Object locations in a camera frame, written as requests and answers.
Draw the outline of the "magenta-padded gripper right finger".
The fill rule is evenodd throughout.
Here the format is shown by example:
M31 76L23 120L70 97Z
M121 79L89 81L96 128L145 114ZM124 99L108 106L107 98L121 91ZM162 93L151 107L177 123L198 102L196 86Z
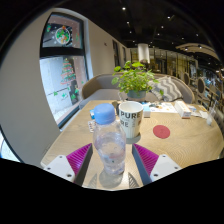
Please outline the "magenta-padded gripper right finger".
M168 155L157 155L138 144L132 145L132 155L135 159L142 183L144 185L155 182L181 170L181 167Z

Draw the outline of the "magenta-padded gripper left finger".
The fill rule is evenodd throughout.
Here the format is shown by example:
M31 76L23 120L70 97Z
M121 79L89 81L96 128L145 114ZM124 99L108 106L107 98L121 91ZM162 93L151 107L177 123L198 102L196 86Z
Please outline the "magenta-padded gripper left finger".
M87 144L67 156L57 156L44 170L81 186L84 182L92 154L92 144Z

